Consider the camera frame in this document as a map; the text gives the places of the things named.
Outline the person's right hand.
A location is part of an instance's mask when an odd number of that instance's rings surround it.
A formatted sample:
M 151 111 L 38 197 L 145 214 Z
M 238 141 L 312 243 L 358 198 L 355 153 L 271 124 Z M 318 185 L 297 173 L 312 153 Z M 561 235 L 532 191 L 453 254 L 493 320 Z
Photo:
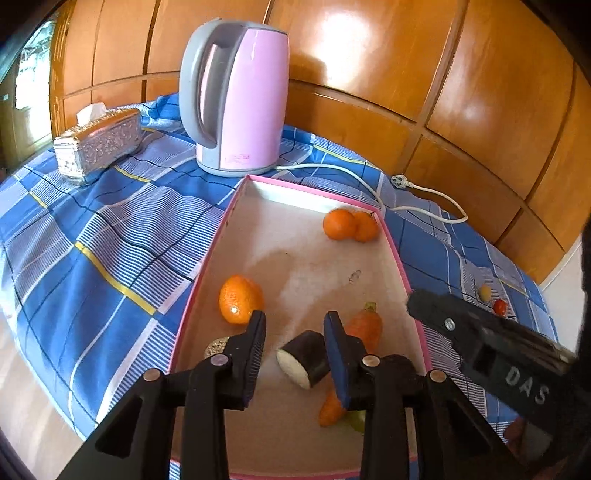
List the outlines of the person's right hand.
M 506 427 L 503 437 L 510 448 L 516 449 L 521 445 L 525 427 L 526 421 L 521 417 L 516 418 Z

